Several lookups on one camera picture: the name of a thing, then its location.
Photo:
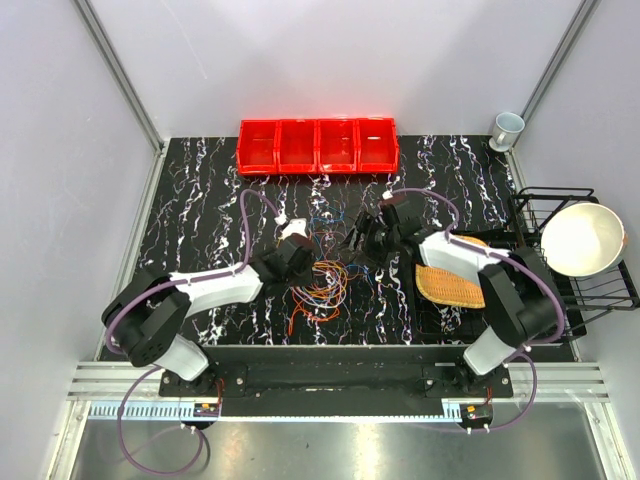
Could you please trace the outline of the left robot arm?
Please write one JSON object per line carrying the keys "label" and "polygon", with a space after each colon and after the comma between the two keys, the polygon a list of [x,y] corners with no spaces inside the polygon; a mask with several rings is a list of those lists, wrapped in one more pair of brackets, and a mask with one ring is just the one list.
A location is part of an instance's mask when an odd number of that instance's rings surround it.
{"label": "left robot arm", "polygon": [[165,274],[147,267],[105,308],[102,323],[112,352],[131,365],[155,365],[176,374],[196,396],[215,386],[210,360],[180,330],[185,319],[202,311],[248,304],[261,294],[311,281],[315,261],[312,241],[293,233],[253,256],[247,265],[200,272]]}

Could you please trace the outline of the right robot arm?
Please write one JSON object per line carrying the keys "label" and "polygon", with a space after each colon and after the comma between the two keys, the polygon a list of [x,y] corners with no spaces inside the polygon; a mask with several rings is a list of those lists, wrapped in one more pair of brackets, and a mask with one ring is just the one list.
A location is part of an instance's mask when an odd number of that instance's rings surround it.
{"label": "right robot arm", "polygon": [[480,394],[490,383],[489,374],[535,344],[539,335],[551,328],[555,336],[564,331],[566,306],[535,250],[483,247],[428,228],[402,197],[382,201],[377,215],[360,212],[342,246],[377,268],[398,254],[405,262],[401,286],[407,295],[413,292],[418,266],[449,272],[480,288],[488,326],[454,371],[455,387],[463,395]]}

